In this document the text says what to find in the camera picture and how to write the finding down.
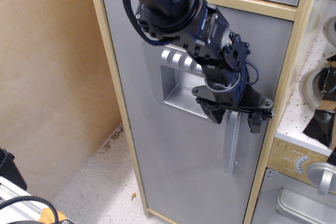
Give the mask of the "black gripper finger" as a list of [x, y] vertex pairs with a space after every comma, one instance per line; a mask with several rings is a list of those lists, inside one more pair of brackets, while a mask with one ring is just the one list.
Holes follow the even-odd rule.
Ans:
[[216, 124], [221, 124], [225, 114], [225, 109], [223, 109], [218, 103], [209, 100], [202, 100], [201, 108], [209, 119]]
[[253, 110], [248, 116], [250, 131], [254, 134], [259, 133], [262, 122], [268, 119], [273, 119], [274, 114], [274, 110]]

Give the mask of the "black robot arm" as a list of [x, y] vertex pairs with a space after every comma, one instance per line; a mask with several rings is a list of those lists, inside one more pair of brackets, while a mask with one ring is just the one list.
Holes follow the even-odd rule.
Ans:
[[248, 114], [252, 133], [274, 116], [273, 102], [253, 89], [249, 44], [230, 30], [219, 9], [206, 0], [122, 0], [136, 32], [154, 46], [175, 45], [200, 65], [205, 84], [192, 90], [215, 123], [226, 110]]

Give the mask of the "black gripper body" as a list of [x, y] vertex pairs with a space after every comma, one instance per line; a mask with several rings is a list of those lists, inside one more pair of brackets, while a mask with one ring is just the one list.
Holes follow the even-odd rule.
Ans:
[[192, 94], [201, 105], [202, 100], [218, 103], [225, 110], [251, 113], [253, 110], [273, 110], [273, 101], [254, 90], [251, 85], [238, 80], [234, 86], [212, 89], [207, 85], [194, 87]]

